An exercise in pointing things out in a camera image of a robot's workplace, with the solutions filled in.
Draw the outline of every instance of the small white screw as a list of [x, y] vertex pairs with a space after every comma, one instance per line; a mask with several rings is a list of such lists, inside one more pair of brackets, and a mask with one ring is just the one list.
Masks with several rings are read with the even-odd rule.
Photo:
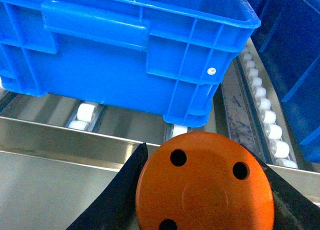
[[209, 75], [214, 75], [214, 74], [216, 74], [217, 70], [214, 67], [210, 67], [206, 72]]

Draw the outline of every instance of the blue plastic crate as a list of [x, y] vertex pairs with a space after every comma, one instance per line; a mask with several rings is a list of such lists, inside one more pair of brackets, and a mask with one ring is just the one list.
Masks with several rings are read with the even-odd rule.
[[307, 161], [320, 163], [320, 0], [267, 0], [252, 40]]
[[[260, 20], [246, 0], [0, 0], [8, 90], [203, 126]], [[208, 74], [209, 68], [215, 68]]]

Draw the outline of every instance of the orange disc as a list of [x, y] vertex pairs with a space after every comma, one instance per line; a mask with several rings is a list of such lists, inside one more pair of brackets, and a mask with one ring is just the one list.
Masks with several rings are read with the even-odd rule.
[[274, 202], [255, 158], [227, 137], [192, 132], [164, 143], [136, 191], [141, 230], [271, 230]]

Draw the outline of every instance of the white roller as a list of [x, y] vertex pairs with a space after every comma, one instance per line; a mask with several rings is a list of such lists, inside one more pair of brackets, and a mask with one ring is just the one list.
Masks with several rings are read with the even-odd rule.
[[276, 122], [277, 116], [274, 111], [262, 109], [260, 114], [264, 124], [274, 124]]
[[96, 110], [96, 105], [81, 103], [76, 114], [76, 119], [79, 121], [90, 123], [95, 117]]
[[249, 51], [249, 48], [248, 47], [244, 47], [244, 49], [241, 51], [241, 53], [242, 54], [247, 54], [247, 53], [249, 53], [250, 51]]
[[88, 125], [89, 124], [85, 121], [73, 120], [72, 122], [70, 122], [68, 127], [70, 129], [77, 129], [77, 130], [85, 131], [85, 130], [87, 130]]
[[261, 85], [262, 85], [262, 79], [260, 77], [258, 77], [258, 76], [250, 76], [249, 77], [249, 83], [250, 83], [252, 88], [253, 87], [258, 88], [258, 87], [261, 87]]
[[277, 160], [275, 160], [275, 163], [279, 166], [298, 169], [297, 164], [294, 161], [288, 159], [278, 158]]
[[257, 97], [255, 100], [259, 110], [269, 110], [271, 108], [271, 101], [268, 98]]
[[246, 63], [247, 61], [251, 61], [252, 60], [252, 55], [250, 53], [245, 53], [243, 55], [242, 60]]
[[269, 139], [279, 140], [282, 136], [282, 128], [275, 124], [265, 124], [265, 133]]
[[175, 124], [173, 126], [173, 130], [172, 130], [172, 137], [176, 137], [178, 135], [181, 135], [181, 134], [186, 134], [188, 132], [188, 127], [187, 126], [182, 126], [182, 125], [178, 125], [178, 124]]
[[252, 92], [255, 98], [265, 98], [267, 90], [262, 86], [258, 86], [258, 87], [254, 86], [252, 88]]
[[255, 66], [256, 66], [256, 63], [250, 60], [246, 62], [245, 69], [246, 70], [253, 69]]
[[250, 77], [258, 77], [258, 75], [259, 75], [259, 71], [256, 68], [250, 68], [245, 72], [246, 72], [246, 75], [248, 76], [248, 78], [250, 78]]
[[288, 143], [281, 140], [270, 140], [271, 152], [276, 159], [285, 159], [289, 156], [290, 148]]

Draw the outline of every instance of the crate handle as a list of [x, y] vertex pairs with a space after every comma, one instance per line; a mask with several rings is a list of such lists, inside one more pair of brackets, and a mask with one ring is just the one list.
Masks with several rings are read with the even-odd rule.
[[145, 19], [63, 1], [48, 0], [41, 8], [48, 31], [146, 51], [149, 22]]

